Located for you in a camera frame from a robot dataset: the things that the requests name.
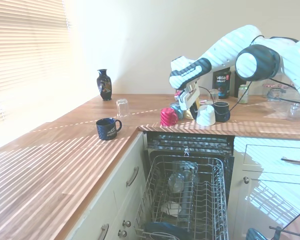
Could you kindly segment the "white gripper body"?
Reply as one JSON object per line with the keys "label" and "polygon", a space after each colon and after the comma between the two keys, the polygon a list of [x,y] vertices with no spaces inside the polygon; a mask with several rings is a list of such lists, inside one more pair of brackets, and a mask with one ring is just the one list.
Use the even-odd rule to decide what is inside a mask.
{"label": "white gripper body", "polygon": [[187,84],[185,89],[179,95],[178,101],[180,109],[186,111],[196,102],[200,96],[200,90],[196,81]]}

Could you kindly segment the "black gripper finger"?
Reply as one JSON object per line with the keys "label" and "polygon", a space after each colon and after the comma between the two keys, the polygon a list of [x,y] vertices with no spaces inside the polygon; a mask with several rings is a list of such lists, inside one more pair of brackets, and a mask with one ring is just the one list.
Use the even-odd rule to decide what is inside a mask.
{"label": "black gripper finger", "polygon": [[190,107],[190,113],[194,120],[197,119],[199,108],[200,108],[200,101],[199,101],[199,99],[196,99]]}

